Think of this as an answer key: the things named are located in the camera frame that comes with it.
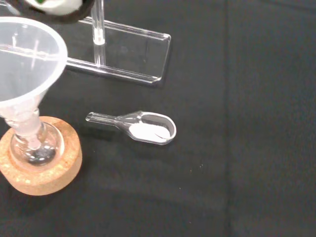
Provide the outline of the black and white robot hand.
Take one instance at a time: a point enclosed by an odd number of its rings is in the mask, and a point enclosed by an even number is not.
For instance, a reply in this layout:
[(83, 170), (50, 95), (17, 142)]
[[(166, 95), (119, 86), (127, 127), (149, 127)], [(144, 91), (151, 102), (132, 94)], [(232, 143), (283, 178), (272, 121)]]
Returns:
[(90, 13), (93, 0), (13, 0), (10, 4), (21, 16), (45, 23), (69, 24)]

